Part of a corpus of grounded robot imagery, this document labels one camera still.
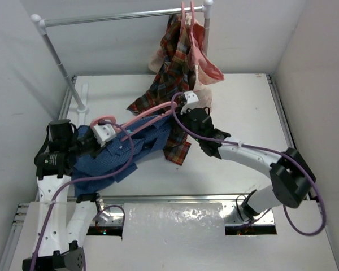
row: white pipe connector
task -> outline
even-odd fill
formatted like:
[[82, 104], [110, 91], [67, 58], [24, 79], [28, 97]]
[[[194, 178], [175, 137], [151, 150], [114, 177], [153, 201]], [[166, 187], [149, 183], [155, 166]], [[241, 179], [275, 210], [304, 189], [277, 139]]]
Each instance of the white pipe connector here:
[[37, 14], [30, 16], [30, 19], [32, 20], [39, 34], [42, 36], [46, 35], [46, 26], [44, 20]]
[[203, 17], [205, 17], [205, 19], [211, 18], [213, 4], [214, 0], [205, 0], [205, 2], [203, 3]]

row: plaid shirt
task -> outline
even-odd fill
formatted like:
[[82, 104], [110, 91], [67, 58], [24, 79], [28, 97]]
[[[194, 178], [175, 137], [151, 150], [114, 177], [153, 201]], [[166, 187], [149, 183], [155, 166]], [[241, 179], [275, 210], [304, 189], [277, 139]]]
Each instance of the plaid shirt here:
[[[164, 53], [164, 64], [157, 73], [151, 87], [137, 98], [127, 109], [135, 114], [144, 112], [161, 103], [168, 102], [180, 91], [188, 91], [188, 61], [190, 40], [185, 27], [181, 28], [181, 17], [173, 15], [167, 25], [167, 31], [160, 42]], [[178, 97], [177, 104], [183, 101]], [[189, 151], [190, 143], [186, 142], [187, 134], [173, 123], [171, 133], [164, 147], [167, 160], [182, 165]]]

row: clothing rack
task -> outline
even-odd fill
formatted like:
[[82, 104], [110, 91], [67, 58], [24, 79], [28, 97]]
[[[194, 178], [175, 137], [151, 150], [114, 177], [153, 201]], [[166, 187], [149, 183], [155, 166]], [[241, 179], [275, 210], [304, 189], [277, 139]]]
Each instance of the clothing rack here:
[[[204, 4], [201, 6], [194, 7], [195, 12], [203, 12], [205, 22], [203, 24], [205, 33], [203, 39], [203, 53], [207, 54], [208, 48], [208, 34], [210, 31], [210, 18], [211, 18], [211, 10], [213, 5], [213, 0], [205, 0]], [[88, 107], [86, 105], [86, 99], [88, 97], [88, 88], [82, 88], [81, 97], [76, 91], [71, 79], [68, 76], [66, 69], [62, 61], [60, 60], [57, 51], [55, 50], [53, 44], [50, 41], [50, 38], [47, 34], [47, 27], [57, 27], [61, 25], [70, 25], [70, 24], [83, 24], [83, 23], [95, 23], [99, 21], [112, 21], [112, 20], [123, 20], [123, 19], [133, 19], [133, 18], [144, 18], [144, 17], [153, 17], [153, 16], [163, 16], [163, 15], [172, 15], [179, 14], [182, 12], [181, 8], [171, 8], [167, 10], [154, 10], [154, 11], [141, 11], [141, 12], [129, 12], [129, 13], [120, 13], [120, 14], [108, 14], [108, 15], [92, 15], [92, 16], [81, 16], [75, 18], [64, 18], [64, 19], [49, 19], [44, 20], [39, 15], [33, 14], [31, 15], [31, 20], [36, 26], [39, 34], [42, 36], [44, 43], [47, 48], [51, 52], [56, 64], [60, 72], [62, 73], [67, 86], [73, 95], [78, 107], [77, 112], [80, 116], [84, 117]], [[190, 13], [191, 8], [186, 7], [185, 13]]]

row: white wall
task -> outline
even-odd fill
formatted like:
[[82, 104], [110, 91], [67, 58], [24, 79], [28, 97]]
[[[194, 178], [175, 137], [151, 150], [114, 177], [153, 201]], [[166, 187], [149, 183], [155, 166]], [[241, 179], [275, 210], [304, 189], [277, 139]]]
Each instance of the white wall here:
[[[180, 7], [180, 0], [21, 0], [44, 19]], [[224, 73], [273, 73], [306, 0], [214, 0], [208, 56]], [[203, 0], [195, 0], [201, 5]], [[197, 18], [203, 20], [202, 14]], [[167, 16], [49, 28], [70, 74], [148, 72]]]
[[36, 194], [33, 157], [64, 89], [19, 0], [0, 0], [0, 257], [18, 203]]
[[339, 266], [339, 0], [309, 0], [276, 82], [296, 145], [318, 178]]

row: blue fabric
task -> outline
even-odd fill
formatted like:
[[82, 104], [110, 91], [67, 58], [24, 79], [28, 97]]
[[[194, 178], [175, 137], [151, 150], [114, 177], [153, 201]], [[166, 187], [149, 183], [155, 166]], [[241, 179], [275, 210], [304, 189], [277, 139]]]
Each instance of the blue fabric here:
[[[154, 117], [156, 116], [145, 117], [138, 120], [136, 123], [127, 127], [127, 131], [135, 130]], [[170, 116], [165, 117], [133, 135], [134, 155], [128, 168], [110, 178], [74, 184], [75, 196], [94, 193], [110, 186], [114, 182], [120, 182], [137, 169], [135, 164], [136, 161], [151, 152], [162, 150], [166, 145], [167, 138], [171, 131], [171, 125], [168, 123], [169, 118]], [[88, 126], [80, 126], [78, 128], [79, 138], [82, 137], [88, 129]], [[90, 155], [78, 158], [78, 161], [74, 166], [72, 180], [83, 177], [102, 176], [121, 168], [128, 161], [131, 154], [129, 141], [120, 141], [123, 137], [125, 137], [123, 132], [117, 134], [117, 137], [111, 141], [111, 144], [109, 144], [95, 159], [91, 158]]]

